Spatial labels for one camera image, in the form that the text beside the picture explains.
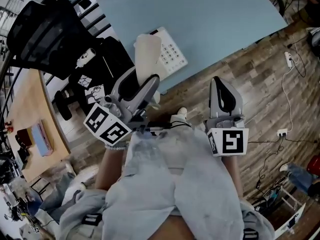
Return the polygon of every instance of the black cable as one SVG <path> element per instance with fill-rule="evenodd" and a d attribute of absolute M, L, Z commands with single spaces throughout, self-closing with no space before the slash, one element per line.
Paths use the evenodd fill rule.
<path fill-rule="evenodd" d="M 284 150 L 284 147 L 281 146 L 283 141 L 284 141 L 284 138 L 281 139 L 281 143 L 280 143 L 278 149 L 276 150 L 276 152 L 273 152 L 273 153 L 269 154 L 269 155 L 264 159 L 263 167 L 261 168 L 261 170 L 259 171 L 259 174 L 258 174 L 258 175 L 259 175 L 259 180 L 258 180 L 258 182 L 256 183 L 256 188 L 257 188 L 257 189 L 259 189 L 259 187 L 260 187 L 261 180 L 263 180 L 263 179 L 266 177 L 265 174 L 262 174 L 262 175 L 261 175 L 261 172 L 262 172 L 262 170 L 266 167 L 266 162 L 267 162 L 268 158 L 271 157 L 272 155 L 278 155 L 279 152 L 281 152 L 282 150 Z"/>
<path fill-rule="evenodd" d="M 300 54 L 298 53 L 298 51 L 296 51 L 296 50 L 294 50 L 294 49 L 291 49 L 291 50 L 295 51 L 295 53 L 299 56 L 299 58 L 300 58 L 300 60 L 301 60 L 301 62 L 302 62 L 303 68 L 304 68 L 304 75 L 302 75 L 302 74 L 300 73 L 299 69 L 297 68 L 297 65 L 295 64 L 295 61 L 294 61 L 293 59 L 291 59 L 291 60 L 293 61 L 294 65 L 295 65 L 295 69 L 296 69 L 296 71 L 298 71 L 299 75 L 300 75 L 302 78 L 305 78 L 306 75 L 307 75 L 307 69 L 306 69 L 306 65 L 305 65 L 305 63 L 304 63 L 304 60 L 302 59 L 302 57 L 300 56 Z"/>
<path fill-rule="evenodd" d="M 287 4 L 288 4 L 288 0 L 285 0 L 285 4 L 284 4 L 284 11 L 286 11 Z"/>
<path fill-rule="evenodd" d="M 309 35 L 307 34 L 305 37 L 302 37 L 302 38 L 299 39 L 298 41 L 295 41 L 295 42 L 293 42 L 293 43 L 288 44 L 288 45 L 287 45 L 287 48 L 290 49 L 292 45 L 294 45 L 294 44 L 296 44 L 296 43 L 299 43 L 301 40 L 307 38 L 308 36 L 309 36 Z"/>
<path fill-rule="evenodd" d="M 249 141 L 248 143 L 277 143 L 279 142 L 281 137 L 279 136 L 278 140 L 273 141 L 273 140 L 266 140 L 266 141 Z"/>
<path fill-rule="evenodd" d="M 55 219 L 52 219 L 52 220 L 50 220 L 47 224 L 45 224 L 45 225 L 41 225 L 41 227 L 45 227 L 45 226 L 48 226 L 48 224 L 50 223 L 50 222 L 53 222 L 53 221 L 56 221 Z"/>
<path fill-rule="evenodd" d="M 308 143 L 312 143 L 312 144 L 316 144 L 318 143 L 317 140 L 311 141 L 311 140 L 307 140 L 307 139 L 301 139 L 301 140 L 293 140 L 293 139 L 287 139 L 286 135 L 284 135 L 284 139 L 288 142 L 308 142 Z"/>
<path fill-rule="evenodd" d="M 284 11 L 286 11 L 292 3 L 293 3 L 293 0 L 291 0 L 291 3 L 289 3 L 289 5 L 286 8 L 284 8 Z"/>
<path fill-rule="evenodd" d="M 171 124 L 173 124 L 173 123 L 181 123 L 181 124 L 185 124 L 185 125 L 191 127 L 188 123 L 183 122 L 183 121 L 173 121 L 173 122 L 171 122 Z"/>
<path fill-rule="evenodd" d="M 175 128 L 175 127 L 178 127 L 178 126 L 189 126 L 191 128 L 191 126 L 187 123 L 184 123 L 184 124 L 177 124 L 177 125 L 174 125 L 172 127 L 170 127 L 169 129 L 172 129 L 172 128 Z"/>
<path fill-rule="evenodd" d="M 261 193 L 262 193 L 262 195 L 263 195 L 263 198 L 266 200 L 266 198 L 264 197 L 268 192 L 263 192 L 260 188 L 257 188 L 257 190 L 259 190 Z"/>

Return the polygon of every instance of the leg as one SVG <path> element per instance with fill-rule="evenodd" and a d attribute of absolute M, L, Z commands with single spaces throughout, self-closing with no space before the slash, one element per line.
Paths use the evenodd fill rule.
<path fill-rule="evenodd" d="M 64 174 L 58 184 L 55 185 L 52 193 L 44 200 L 40 206 L 40 209 L 50 213 L 56 208 L 60 207 L 62 201 L 64 200 L 67 188 L 74 178 L 75 176 L 70 172 Z"/>
<path fill-rule="evenodd" d="M 314 176 L 307 172 L 304 168 L 297 166 L 293 163 L 288 164 L 289 180 L 294 184 L 299 190 L 304 193 L 308 193 L 308 188 L 314 181 Z"/>

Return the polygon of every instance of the bracelet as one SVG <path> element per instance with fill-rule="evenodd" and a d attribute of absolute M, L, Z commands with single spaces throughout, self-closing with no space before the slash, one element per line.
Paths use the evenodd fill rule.
<path fill-rule="evenodd" d="M 104 147 L 107 150 L 126 150 L 126 149 L 128 149 L 129 143 L 130 143 L 129 141 L 123 141 L 123 142 L 117 143 L 114 146 L 109 146 L 109 145 L 105 144 Z"/>

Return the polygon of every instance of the strap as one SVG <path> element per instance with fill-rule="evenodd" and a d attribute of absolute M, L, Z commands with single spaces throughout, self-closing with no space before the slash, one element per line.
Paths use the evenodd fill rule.
<path fill-rule="evenodd" d="M 245 228 L 243 230 L 243 240 L 258 240 L 259 239 L 259 233 L 251 228 Z"/>
<path fill-rule="evenodd" d="M 102 221 L 102 214 L 94 213 L 84 216 L 81 223 L 84 225 L 98 226 L 100 221 Z"/>

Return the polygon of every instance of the cable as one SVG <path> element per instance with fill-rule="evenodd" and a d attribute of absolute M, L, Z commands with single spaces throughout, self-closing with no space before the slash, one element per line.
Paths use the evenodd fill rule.
<path fill-rule="evenodd" d="M 293 43 L 294 43 L 294 47 L 295 47 L 295 53 L 298 55 L 298 49 L 297 49 L 297 44 L 295 43 L 296 41 L 295 41 L 295 37 L 294 37 L 294 34 L 292 34 L 292 40 L 293 40 Z M 296 63 L 296 64 L 298 64 L 298 62 L 299 62 L 299 57 L 297 58 L 298 60 L 295 62 L 294 60 L 293 60 L 293 58 L 292 58 L 292 60 L 294 61 L 294 63 Z"/>
<path fill-rule="evenodd" d="M 47 224 L 45 224 L 45 225 L 41 225 L 41 227 L 45 227 L 45 226 L 48 226 L 48 224 L 50 223 L 50 222 L 53 222 L 53 221 L 55 221 L 56 222 L 56 220 L 55 219 L 52 219 L 52 220 L 50 220 Z"/>
<path fill-rule="evenodd" d="M 293 0 L 291 0 L 291 2 L 289 3 L 289 5 L 286 7 L 286 8 L 284 8 L 284 11 L 286 11 L 289 7 L 290 7 L 290 5 L 293 3 L 294 1 Z"/>
<path fill-rule="evenodd" d="M 188 123 L 183 122 L 183 121 L 173 121 L 173 122 L 171 122 L 171 124 L 173 124 L 173 123 L 180 123 L 180 124 L 171 126 L 169 129 L 177 127 L 177 126 L 189 126 L 190 128 L 192 128 Z"/>
<path fill-rule="evenodd" d="M 277 143 L 281 139 L 281 136 L 279 136 L 278 140 L 273 141 L 273 140 L 266 140 L 266 141 L 249 141 L 248 143 Z"/>
<path fill-rule="evenodd" d="M 304 68 L 304 75 L 302 75 L 302 74 L 300 73 L 299 69 L 297 68 L 298 63 L 295 64 L 295 69 L 296 69 L 296 71 L 298 71 L 299 75 L 300 75 L 302 78 L 305 78 L 306 75 L 307 75 L 306 65 L 305 65 L 302 57 L 300 56 L 300 54 L 299 54 L 298 52 L 296 52 L 296 54 L 300 57 L 300 60 L 301 60 L 301 62 L 302 62 L 302 65 L 303 65 L 303 68 Z"/>
<path fill-rule="evenodd" d="M 307 142 L 307 143 L 312 143 L 312 144 L 316 144 L 318 143 L 317 140 L 311 141 L 311 140 L 307 140 L 307 139 L 301 139 L 301 140 L 293 140 L 293 139 L 287 139 L 286 134 L 284 134 L 284 139 L 288 142 Z"/>
<path fill-rule="evenodd" d="M 169 129 L 172 129 L 172 128 L 175 128 L 175 127 L 178 127 L 178 126 L 189 126 L 191 128 L 191 126 L 187 123 L 184 123 L 184 124 L 177 124 L 177 125 L 174 125 L 172 127 L 170 127 Z"/>
<path fill-rule="evenodd" d="M 286 100 L 288 101 L 288 104 L 289 104 L 289 113 L 290 113 L 290 122 L 291 122 L 291 129 L 288 130 L 288 132 L 291 132 L 292 129 L 294 128 L 294 123 L 292 122 L 292 115 L 291 115 L 291 104 L 290 104 L 290 101 L 289 101 L 289 98 L 288 98 L 288 95 L 285 91 L 285 88 L 284 88 L 284 78 L 285 78 L 285 75 L 289 74 L 294 68 L 296 67 L 296 64 L 294 64 L 294 66 L 287 72 L 287 73 L 284 73 L 283 76 L 282 76 L 282 90 L 285 94 L 285 97 L 286 97 Z"/>
<path fill-rule="evenodd" d="M 299 64 L 299 57 L 298 57 L 297 61 L 295 61 L 294 58 L 292 58 L 292 57 L 289 60 L 293 61 L 293 64 L 295 64 L 295 66 L 297 66 Z"/>
<path fill-rule="evenodd" d="M 295 41 L 295 42 L 293 42 L 293 43 L 288 44 L 288 45 L 287 45 L 287 48 L 290 49 L 292 45 L 295 45 L 296 43 L 299 43 L 301 40 L 307 38 L 308 36 L 309 36 L 309 35 L 307 34 L 305 37 L 299 39 L 298 41 Z"/>
<path fill-rule="evenodd" d="M 260 188 L 257 188 L 257 190 L 259 190 L 261 193 L 262 193 L 262 197 L 267 201 L 267 199 L 265 198 L 265 195 L 269 192 L 269 191 L 267 191 L 267 192 L 263 192 Z"/>
<path fill-rule="evenodd" d="M 269 155 L 264 159 L 263 167 L 261 168 L 261 170 L 259 171 L 259 174 L 258 174 L 259 180 L 258 180 L 258 182 L 256 183 L 256 189 L 259 189 L 261 180 L 263 180 L 263 179 L 266 177 L 265 174 L 262 174 L 262 175 L 261 175 L 261 172 L 262 172 L 262 170 L 266 167 L 266 162 L 267 162 L 268 158 L 271 157 L 272 155 L 278 155 L 279 152 L 281 152 L 282 150 L 284 150 L 284 147 L 281 146 L 283 141 L 284 141 L 284 138 L 281 139 L 281 143 L 280 143 L 278 149 L 276 150 L 276 152 L 273 152 L 273 153 L 269 154 Z"/>

